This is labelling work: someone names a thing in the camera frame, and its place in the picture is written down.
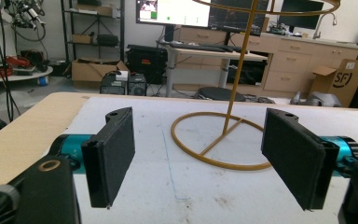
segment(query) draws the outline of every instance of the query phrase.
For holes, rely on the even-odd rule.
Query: cardboard box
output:
[[[75,60],[72,62],[72,80],[101,82],[106,73],[117,70],[130,72],[122,61]]]
[[[75,9],[82,13],[89,13],[89,14],[98,14],[101,16],[108,16],[112,17],[112,8],[115,8],[114,5],[111,7],[96,7],[96,6],[89,6],[89,5],[82,5],[76,4]]]
[[[335,94],[342,106],[348,107],[358,87],[358,60],[344,59],[338,69],[318,66],[310,93],[319,91]]]
[[[78,43],[78,44],[92,44],[92,36],[72,35],[72,42]]]

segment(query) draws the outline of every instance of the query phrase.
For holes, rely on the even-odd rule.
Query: box label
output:
[[[347,63],[347,65],[345,66],[345,69],[353,69],[354,68],[354,63]]]
[[[351,78],[352,78],[352,73],[338,72],[336,74],[336,78],[334,79],[333,87],[343,88],[350,83]]]

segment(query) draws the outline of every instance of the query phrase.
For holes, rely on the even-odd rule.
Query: computer monitor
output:
[[[310,0],[283,0],[283,12],[307,12],[320,11],[324,7],[323,2]],[[278,23],[289,26],[289,31],[293,32],[295,27],[314,30],[318,24],[319,16],[280,16]]]
[[[250,8],[253,1],[205,0],[223,6]],[[269,0],[259,0],[257,9],[267,10]],[[136,0],[136,22],[183,25],[231,33],[246,31],[249,13],[208,7],[192,0]],[[260,35],[265,15],[256,14],[251,35]]]

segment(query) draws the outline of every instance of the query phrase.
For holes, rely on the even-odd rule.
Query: table surface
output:
[[[208,50],[196,50],[196,49],[176,49],[171,46],[165,46],[167,50],[172,50],[176,54],[186,54],[186,55],[193,55],[193,56],[200,56],[200,57],[215,57],[221,59],[233,59],[238,60],[241,56],[238,52],[215,52],[215,51],[208,51]],[[261,56],[258,54],[253,53],[246,53],[245,54],[245,61],[263,61],[266,60],[266,56]]]
[[[225,113],[227,102],[53,93],[0,132],[0,184],[40,159],[60,134],[97,133],[104,114],[125,106],[134,111],[134,160],[111,210],[91,209],[85,176],[75,175],[84,223],[337,223],[348,179],[333,177],[324,209],[304,212],[273,169],[240,172],[214,167],[188,156],[173,142],[170,128],[175,119],[195,111]],[[267,107],[298,115],[317,135],[347,135],[358,142],[358,110],[235,103],[232,114],[263,125]],[[214,119],[191,119],[177,127],[177,135],[186,145],[203,148],[223,127],[222,120]],[[261,133],[245,126],[230,134],[211,157],[263,161],[260,142]],[[232,148],[243,146],[242,160],[237,157],[243,151]]]
[[[21,80],[26,80],[26,79],[31,79],[31,78],[45,77],[45,76],[49,75],[52,72],[53,72],[53,68],[48,66],[48,70],[46,72],[35,71],[35,72],[32,73],[31,76],[11,75],[11,76],[7,77],[7,80],[8,81],[21,81]]]

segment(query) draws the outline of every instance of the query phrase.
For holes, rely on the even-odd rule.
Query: black stand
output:
[[[165,26],[165,35],[164,35],[164,40],[166,42],[172,42],[173,41],[173,33],[175,31],[175,26],[174,25],[166,25]]]

